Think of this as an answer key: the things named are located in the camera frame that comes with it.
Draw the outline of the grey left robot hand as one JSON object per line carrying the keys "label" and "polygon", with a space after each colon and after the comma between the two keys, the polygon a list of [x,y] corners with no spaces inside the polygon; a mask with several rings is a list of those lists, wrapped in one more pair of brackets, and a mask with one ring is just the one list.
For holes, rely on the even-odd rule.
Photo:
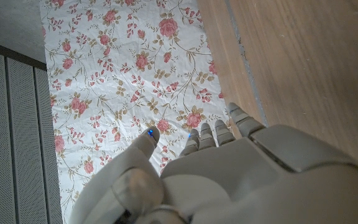
{"label": "grey left robot hand", "polygon": [[70,223],[358,223],[358,162],[227,108],[240,138],[221,120],[203,124],[158,174],[150,127],[87,183]]}

